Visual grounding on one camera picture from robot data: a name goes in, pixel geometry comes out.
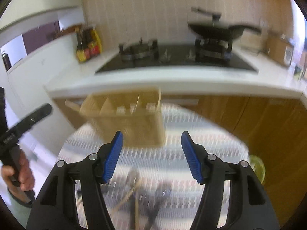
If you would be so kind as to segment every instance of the frying pan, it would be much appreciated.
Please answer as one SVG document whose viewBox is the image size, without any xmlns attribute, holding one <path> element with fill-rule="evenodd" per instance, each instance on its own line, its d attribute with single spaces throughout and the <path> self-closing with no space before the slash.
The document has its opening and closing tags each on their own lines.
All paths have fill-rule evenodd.
<svg viewBox="0 0 307 230">
<path fill-rule="evenodd" d="M 188 23 L 191 30 L 204 39 L 216 39 L 229 42 L 241 37 L 245 29 L 261 34 L 261 29 L 252 25 L 229 25 L 227 23 L 220 22 L 221 14 L 195 7 L 192 7 L 191 11 L 212 16 L 212 21 Z"/>
</svg>

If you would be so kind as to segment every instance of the stove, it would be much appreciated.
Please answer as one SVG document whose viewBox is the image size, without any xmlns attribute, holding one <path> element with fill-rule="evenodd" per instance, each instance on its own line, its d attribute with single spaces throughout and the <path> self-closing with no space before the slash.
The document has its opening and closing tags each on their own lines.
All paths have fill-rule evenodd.
<svg viewBox="0 0 307 230">
<path fill-rule="evenodd" d="M 235 53 L 229 53 L 216 41 L 196 40 L 195 44 L 158 45 L 157 40 L 124 47 L 96 73 L 148 67 L 221 67 L 257 72 Z"/>
</svg>

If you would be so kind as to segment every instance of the bottle label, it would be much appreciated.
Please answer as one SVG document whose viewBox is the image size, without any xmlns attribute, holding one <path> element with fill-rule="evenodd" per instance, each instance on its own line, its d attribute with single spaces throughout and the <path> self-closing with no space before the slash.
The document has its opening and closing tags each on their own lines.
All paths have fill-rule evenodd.
<svg viewBox="0 0 307 230">
<path fill-rule="evenodd" d="M 90 50 L 88 48 L 84 49 L 84 54 L 87 60 L 91 58 Z"/>
<path fill-rule="evenodd" d="M 86 61 L 86 56 L 83 50 L 77 50 L 77 58 L 79 62 L 85 62 Z"/>
<path fill-rule="evenodd" d="M 97 44 L 95 44 L 95 46 L 94 46 L 94 51 L 95 51 L 96 55 L 100 54 L 100 49 L 99 49 L 99 46 Z"/>
<path fill-rule="evenodd" d="M 90 49 L 90 54 L 91 56 L 95 56 L 96 55 L 96 51 L 95 51 L 95 45 L 93 42 L 89 43 L 88 44 L 88 47 Z"/>
</svg>

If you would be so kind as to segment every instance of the sauce bottle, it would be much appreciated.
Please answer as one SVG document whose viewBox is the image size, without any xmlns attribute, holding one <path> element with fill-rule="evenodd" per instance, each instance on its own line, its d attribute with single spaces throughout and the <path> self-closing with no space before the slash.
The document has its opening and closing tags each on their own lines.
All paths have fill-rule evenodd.
<svg viewBox="0 0 307 230">
<path fill-rule="evenodd" d="M 12 65 L 11 65 L 9 56 L 5 51 L 3 51 L 2 59 L 4 62 L 5 69 L 8 71 L 12 67 Z"/>
<path fill-rule="evenodd" d="M 86 56 L 85 56 L 84 50 L 82 49 L 81 33 L 80 33 L 79 28 L 76 28 L 75 31 L 76 31 L 77 42 L 78 42 L 76 55 L 77 55 L 77 58 L 78 58 L 79 62 L 82 63 L 82 62 L 86 61 Z"/>
<path fill-rule="evenodd" d="M 90 54 L 90 49 L 88 47 L 88 43 L 87 43 L 86 33 L 85 32 L 83 32 L 83 34 L 82 34 L 81 48 L 84 51 L 86 60 L 89 60 L 91 58 L 91 54 Z"/>
<path fill-rule="evenodd" d="M 90 28 L 85 30 L 85 34 L 86 34 L 86 40 L 87 40 L 88 48 L 90 50 L 90 55 L 91 55 L 91 57 L 94 57 L 94 56 L 96 56 L 100 53 L 99 48 L 97 46 L 97 43 L 93 40 L 93 38 L 91 36 L 91 29 Z"/>
</svg>

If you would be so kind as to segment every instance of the stove burner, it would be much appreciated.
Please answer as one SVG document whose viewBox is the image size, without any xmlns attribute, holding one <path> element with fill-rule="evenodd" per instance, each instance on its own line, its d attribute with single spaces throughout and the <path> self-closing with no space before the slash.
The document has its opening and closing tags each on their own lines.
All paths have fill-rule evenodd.
<svg viewBox="0 0 307 230">
<path fill-rule="evenodd" d="M 226 49 L 221 45 L 220 41 L 216 39 L 206 39 L 206 40 L 195 40 L 195 55 L 196 59 L 202 57 L 212 57 L 222 60 L 230 60 L 232 53 L 232 43 L 228 43 L 228 48 Z"/>
<path fill-rule="evenodd" d="M 137 60 L 149 56 L 159 58 L 158 41 L 153 39 L 144 44 L 142 38 L 138 44 L 133 44 L 124 49 L 124 44 L 119 44 L 119 54 L 123 61 Z"/>
</svg>

